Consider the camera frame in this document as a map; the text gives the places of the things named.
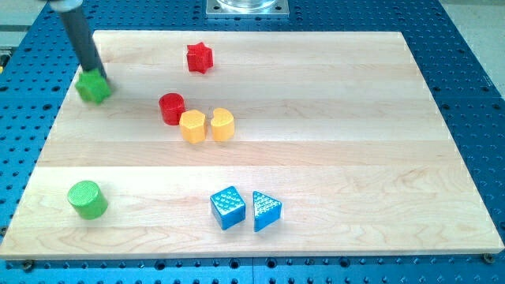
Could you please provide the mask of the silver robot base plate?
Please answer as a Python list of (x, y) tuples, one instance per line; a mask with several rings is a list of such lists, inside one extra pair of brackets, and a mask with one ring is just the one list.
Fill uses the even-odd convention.
[(288, 0), (206, 0), (208, 17), (288, 17)]

